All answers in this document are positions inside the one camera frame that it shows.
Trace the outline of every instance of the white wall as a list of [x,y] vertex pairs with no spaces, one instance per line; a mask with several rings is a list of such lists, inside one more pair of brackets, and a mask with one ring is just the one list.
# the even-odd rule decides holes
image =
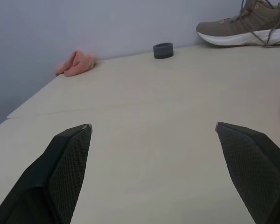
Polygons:
[[0,123],[54,78],[75,49],[101,58],[198,43],[196,25],[240,0],[0,0]]

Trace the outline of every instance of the sneaker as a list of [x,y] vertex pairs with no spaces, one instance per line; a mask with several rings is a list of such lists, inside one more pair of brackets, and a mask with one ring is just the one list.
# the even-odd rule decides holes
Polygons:
[[202,22],[197,33],[205,41],[220,46],[280,44],[280,3],[247,0],[239,16],[216,22]]

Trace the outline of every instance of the tape roll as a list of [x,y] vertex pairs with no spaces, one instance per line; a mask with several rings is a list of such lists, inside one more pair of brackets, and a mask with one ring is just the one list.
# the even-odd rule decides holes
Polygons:
[[154,58],[164,59],[174,55],[172,43],[160,43],[154,45]]

